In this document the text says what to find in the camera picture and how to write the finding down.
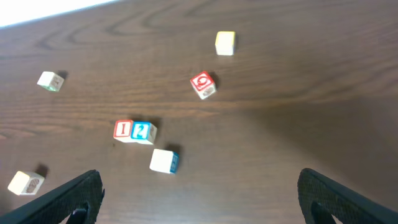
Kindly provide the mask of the blue number 2 block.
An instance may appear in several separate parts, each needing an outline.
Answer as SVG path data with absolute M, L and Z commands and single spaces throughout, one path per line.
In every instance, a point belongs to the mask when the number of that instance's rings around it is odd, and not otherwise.
M 131 138 L 139 144 L 153 145 L 157 134 L 157 127 L 148 121 L 134 121 Z

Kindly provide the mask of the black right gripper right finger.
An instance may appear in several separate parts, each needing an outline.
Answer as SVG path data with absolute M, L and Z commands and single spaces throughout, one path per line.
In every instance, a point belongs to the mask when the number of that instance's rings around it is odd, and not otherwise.
M 396 224 L 394 212 L 334 180 L 305 168 L 300 172 L 298 200 L 306 224 L 380 223 Z

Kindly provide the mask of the red letter I block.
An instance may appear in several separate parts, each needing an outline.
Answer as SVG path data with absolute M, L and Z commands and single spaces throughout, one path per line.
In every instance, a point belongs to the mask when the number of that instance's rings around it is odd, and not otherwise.
M 124 143 L 134 142 L 131 137 L 133 124 L 134 122 L 131 119 L 117 120 L 114 126 L 113 138 Z

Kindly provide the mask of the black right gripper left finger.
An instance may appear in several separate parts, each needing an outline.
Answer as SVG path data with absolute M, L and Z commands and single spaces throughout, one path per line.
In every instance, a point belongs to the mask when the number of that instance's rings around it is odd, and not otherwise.
M 104 197 L 97 170 L 89 170 L 41 197 L 3 215 L 1 223 L 94 224 Z

